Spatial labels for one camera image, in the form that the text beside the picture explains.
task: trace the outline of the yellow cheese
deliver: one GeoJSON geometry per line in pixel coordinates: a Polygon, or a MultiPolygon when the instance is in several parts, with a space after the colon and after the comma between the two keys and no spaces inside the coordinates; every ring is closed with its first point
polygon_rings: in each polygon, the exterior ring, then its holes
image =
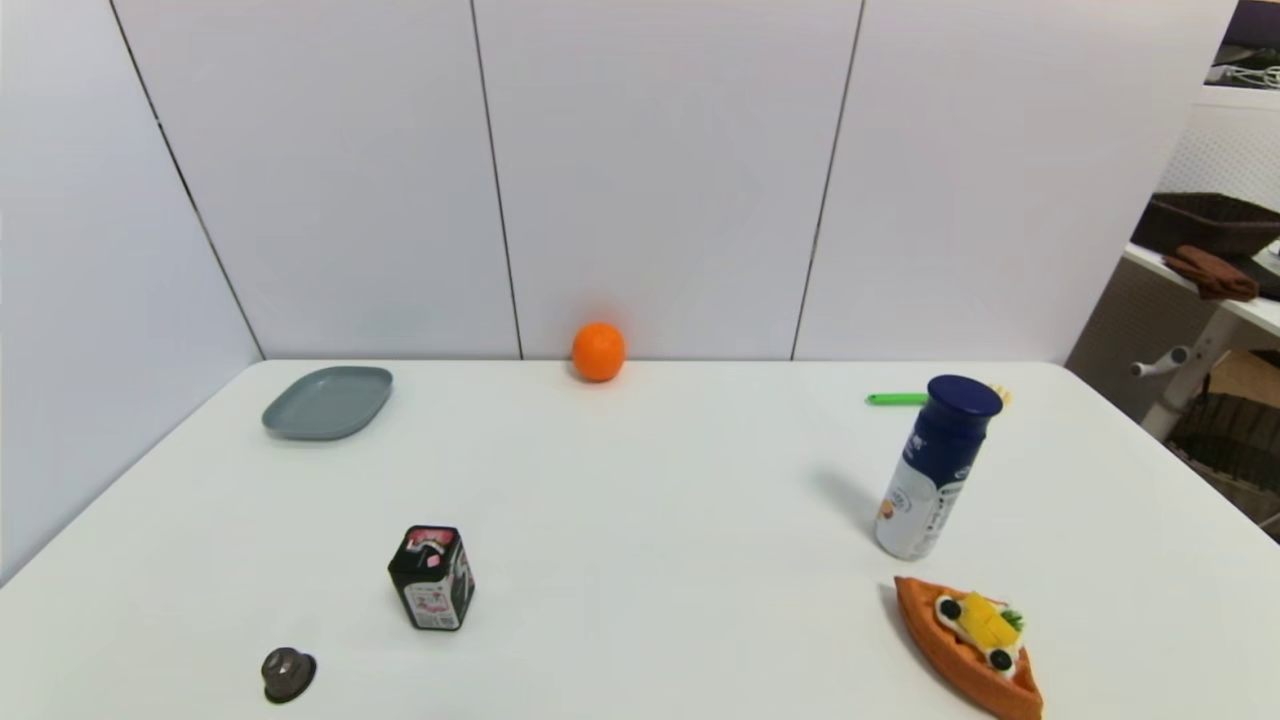
{"type": "Polygon", "coordinates": [[[979,647],[1007,647],[1018,642],[1018,630],[980,594],[966,594],[960,601],[960,609],[956,623],[979,647]]]}

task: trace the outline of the toy food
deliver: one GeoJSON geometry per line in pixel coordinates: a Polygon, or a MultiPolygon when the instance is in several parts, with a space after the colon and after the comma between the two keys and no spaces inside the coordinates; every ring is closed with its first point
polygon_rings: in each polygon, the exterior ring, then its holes
{"type": "Polygon", "coordinates": [[[591,382],[613,379],[626,357],[627,343],[613,325],[591,323],[577,331],[573,338],[573,366],[591,382]]]}
{"type": "Polygon", "coordinates": [[[1044,707],[1023,647],[1023,618],[1002,602],[915,578],[893,578],[911,639],[937,671],[1001,720],[1044,707]]]}

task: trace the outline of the orange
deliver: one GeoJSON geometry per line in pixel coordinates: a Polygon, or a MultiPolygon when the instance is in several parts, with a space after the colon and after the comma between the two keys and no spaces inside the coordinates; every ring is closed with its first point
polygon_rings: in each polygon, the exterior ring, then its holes
{"type": "Polygon", "coordinates": [[[582,325],[573,338],[573,366],[584,378],[603,383],[613,379],[627,359],[627,342],[608,323],[582,325]]]}

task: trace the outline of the black olive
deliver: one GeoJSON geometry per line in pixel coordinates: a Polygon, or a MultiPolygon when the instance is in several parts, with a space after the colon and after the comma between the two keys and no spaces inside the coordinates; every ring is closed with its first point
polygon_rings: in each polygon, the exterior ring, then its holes
{"type": "Polygon", "coordinates": [[[1014,666],[1014,659],[1002,650],[993,650],[991,651],[991,666],[1004,673],[1014,666]]]}
{"type": "Polygon", "coordinates": [[[947,620],[955,620],[960,618],[960,603],[951,600],[950,597],[942,601],[940,610],[942,610],[942,616],[946,618],[947,620]]]}

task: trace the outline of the white shelf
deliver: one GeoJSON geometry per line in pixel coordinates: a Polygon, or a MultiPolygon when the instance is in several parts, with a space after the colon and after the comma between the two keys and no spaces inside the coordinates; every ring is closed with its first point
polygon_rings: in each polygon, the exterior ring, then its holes
{"type": "Polygon", "coordinates": [[[1280,111],[1280,90],[1206,85],[1201,87],[1196,104],[1211,108],[1280,111]]]}

